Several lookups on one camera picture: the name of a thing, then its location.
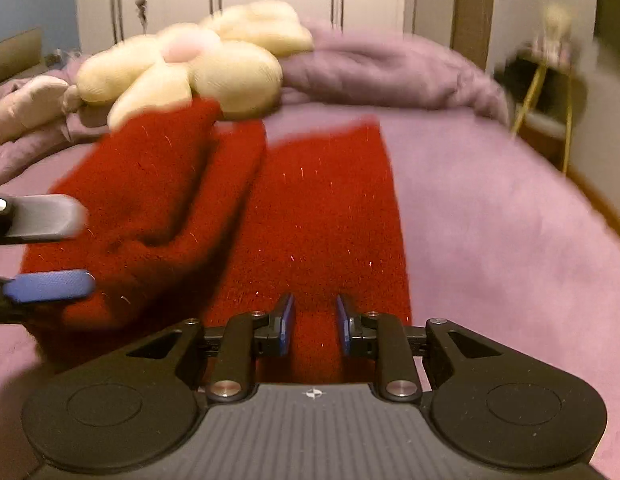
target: bed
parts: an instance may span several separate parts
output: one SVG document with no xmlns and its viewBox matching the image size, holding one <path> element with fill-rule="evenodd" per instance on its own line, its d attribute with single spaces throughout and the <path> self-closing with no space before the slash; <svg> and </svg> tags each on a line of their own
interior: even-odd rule
<svg viewBox="0 0 620 480">
<path fill-rule="evenodd" d="M 285 102 L 264 119 L 269 144 L 378 118 L 394 173 L 413 322 L 449 318 L 592 384 L 608 409 L 592 464 L 620 480 L 620 240 L 578 189 L 477 106 Z M 0 192 L 44 193 L 94 149 L 77 145 L 49 156 Z M 23 254 L 23 246 L 0 247 L 0 275 L 18 273 Z M 20 409 L 51 374 L 23 328 L 0 326 L 1 479 L 21 478 L 36 463 Z"/>
</svg>

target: wooden door frame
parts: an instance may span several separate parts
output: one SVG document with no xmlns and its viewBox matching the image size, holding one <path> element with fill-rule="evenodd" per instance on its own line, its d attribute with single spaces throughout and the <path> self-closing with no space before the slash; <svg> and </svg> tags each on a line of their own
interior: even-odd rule
<svg viewBox="0 0 620 480">
<path fill-rule="evenodd" d="M 479 59 L 474 59 L 473 61 L 480 67 L 485 70 L 485 67 L 488 63 L 488 51 L 490 49 L 490 36 L 492 29 L 492 14 L 494 12 L 494 0 L 480 0 L 481 1 L 481 20 L 480 27 L 482 30 L 482 34 L 479 40 L 479 43 L 475 46 L 478 51 L 481 53 Z M 460 24 L 458 23 L 458 5 L 459 0 L 455 0 L 455 10 L 453 14 L 452 20 L 452 34 L 450 38 L 450 46 L 455 50 L 455 37 L 456 31 L 458 30 Z"/>
</svg>

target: stuffed toy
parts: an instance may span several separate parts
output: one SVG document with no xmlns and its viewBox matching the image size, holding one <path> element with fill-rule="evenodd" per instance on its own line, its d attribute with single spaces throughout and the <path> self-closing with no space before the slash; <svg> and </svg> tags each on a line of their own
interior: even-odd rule
<svg viewBox="0 0 620 480">
<path fill-rule="evenodd" d="M 278 57 L 312 49 L 312 35 L 295 10 L 264 0 L 129 38 L 88 59 L 76 87 L 87 104 L 112 104 L 111 131 L 142 111 L 181 107 L 193 92 L 216 99 L 224 117 L 237 120 L 263 114 L 278 101 Z"/>
<path fill-rule="evenodd" d="M 564 5 L 556 2 L 547 4 L 543 8 L 542 55 L 552 65 L 570 65 L 573 62 L 570 34 L 573 16 Z"/>
<path fill-rule="evenodd" d="M 78 90 L 63 79 L 40 75 L 0 100 L 0 145 L 78 110 Z"/>
</svg>

